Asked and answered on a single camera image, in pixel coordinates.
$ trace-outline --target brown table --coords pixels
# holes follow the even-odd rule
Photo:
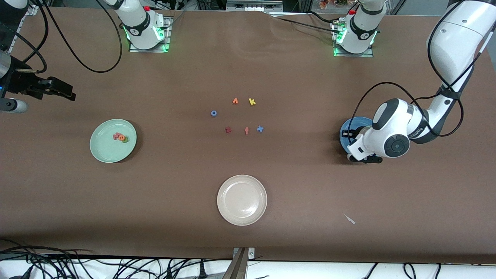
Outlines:
[[[99,70],[114,63],[116,35],[101,10],[53,10],[83,61]],[[494,263],[496,82],[487,53],[453,136],[375,165],[349,163],[338,141],[378,82],[435,93],[425,41],[436,21],[386,16],[366,59],[333,57],[325,31],[261,12],[187,12],[169,53],[124,52],[106,74],[81,67],[51,25],[42,76],[72,84],[77,99],[16,96],[29,111],[1,114],[0,235],[97,254],[228,258],[232,247],[251,246],[275,260]],[[39,42],[41,15],[21,33]],[[15,56],[28,53],[16,43]],[[371,117],[394,97],[407,99],[377,88],[358,114]],[[105,164],[89,139],[113,118],[131,121],[139,141],[128,159]],[[216,206],[220,185],[237,174],[258,178],[268,194],[265,215],[247,227],[227,223]]]

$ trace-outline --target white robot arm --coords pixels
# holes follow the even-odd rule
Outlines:
[[[485,35],[492,35],[495,22],[496,1],[451,0],[428,40],[432,65],[443,79],[430,107],[422,114],[418,106],[400,99],[383,103],[371,126],[353,131],[355,141],[348,146],[348,158],[363,162],[374,154],[400,157],[410,148],[410,141],[434,140],[473,71],[477,46]]]
[[[369,48],[386,14],[384,0],[360,0],[359,6],[357,13],[340,19],[345,22],[345,29],[336,40],[345,51],[353,54],[363,53]]]
[[[147,50],[164,40],[163,33],[157,32],[163,26],[162,14],[145,11],[139,0],[104,1],[119,15],[127,37],[135,47]]]

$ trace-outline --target white plate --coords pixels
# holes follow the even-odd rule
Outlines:
[[[220,187],[217,207],[227,222],[237,226],[251,225],[265,212],[267,192],[256,178],[236,175]]]

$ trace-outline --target table surface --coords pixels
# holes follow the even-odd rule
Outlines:
[[[101,10],[53,12],[85,63],[114,63],[116,34]],[[290,18],[325,27],[308,15]],[[50,25],[41,76],[73,85],[77,98],[14,96],[29,111],[1,115],[0,235],[112,255],[228,258],[232,247],[250,246],[276,260],[494,262],[496,82],[487,53],[454,135],[374,165],[349,163],[338,140],[378,82],[416,97],[436,92],[425,48],[436,21],[386,16],[374,58],[346,58],[333,56],[325,31],[261,12],[187,12],[168,53],[125,51],[106,74],[80,66]],[[38,42],[41,15],[21,34]],[[16,43],[14,56],[28,53]],[[41,66],[36,57],[30,64]],[[407,98],[379,87],[358,115],[371,117],[394,97]],[[458,117],[454,109],[444,132]],[[105,164],[89,139],[113,118],[132,122],[139,138],[125,161]],[[216,205],[220,185],[237,174],[256,177],[268,195],[264,216],[246,227],[227,223]]]

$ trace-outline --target plate rim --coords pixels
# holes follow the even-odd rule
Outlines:
[[[260,187],[262,189],[262,201],[264,202],[264,204],[263,204],[263,208],[260,209],[260,215],[255,220],[253,220],[253,221],[251,221],[249,223],[246,223],[246,224],[238,224],[238,223],[231,222],[230,220],[228,220],[228,218],[226,218],[226,216],[224,216],[224,214],[222,214],[222,211],[220,210],[220,204],[222,204],[221,203],[221,201],[222,201],[222,198],[221,197],[222,197],[222,193],[223,193],[223,191],[221,191],[221,190],[223,188],[226,188],[228,186],[227,185],[227,182],[229,180],[236,179],[238,177],[248,177],[250,179],[253,179],[253,180],[255,180],[260,185]],[[224,218],[225,221],[227,221],[230,224],[236,225],[236,226],[248,226],[248,225],[254,224],[258,220],[260,220],[260,218],[262,218],[263,214],[265,213],[265,210],[267,209],[267,203],[268,203],[268,197],[267,197],[267,191],[265,190],[265,187],[263,186],[263,184],[258,179],[256,179],[255,177],[253,177],[251,175],[248,175],[248,174],[238,174],[238,175],[229,177],[228,179],[226,179],[226,181],[224,181],[222,183],[222,185],[220,186],[219,191],[217,193],[217,210],[219,211],[220,215]]]
[[[93,152],[93,149],[91,148],[91,142],[93,141],[93,137],[95,136],[95,133],[96,133],[96,131],[98,130],[98,128],[100,128],[100,127],[101,127],[101,126],[103,126],[105,123],[110,122],[110,121],[122,121],[122,122],[124,122],[124,123],[128,124],[129,126],[131,126],[132,131],[134,132],[134,136],[136,137],[136,141],[134,142],[134,144],[133,144],[133,146],[132,146],[131,152],[129,152],[129,154],[128,154],[128,155],[126,155],[124,158],[122,158],[122,159],[120,159],[120,160],[117,160],[117,161],[109,161],[109,162],[106,162],[106,161],[102,161],[102,160],[100,160],[99,158],[97,158],[97,156],[95,156],[95,153]],[[94,130],[94,131],[93,131],[93,133],[91,134],[91,137],[90,137],[90,143],[89,143],[89,145],[90,145],[90,152],[91,152],[91,155],[93,155],[93,157],[94,157],[95,159],[97,159],[98,161],[100,161],[100,162],[102,162],[102,163],[117,163],[117,162],[120,162],[120,161],[122,161],[122,160],[126,159],[126,158],[127,158],[127,157],[128,157],[128,156],[132,153],[132,151],[133,151],[133,150],[134,150],[134,148],[136,147],[136,143],[137,143],[137,142],[138,142],[138,135],[137,135],[136,128],[134,127],[134,125],[133,125],[131,122],[129,122],[129,121],[127,121],[127,120],[125,120],[125,119],[114,118],[114,119],[109,119],[109,120],[104,121],[103,123],[101,123],[100,125],[98,125],[98,127],[97,127],[97,128],[95,128],[95,130]]]

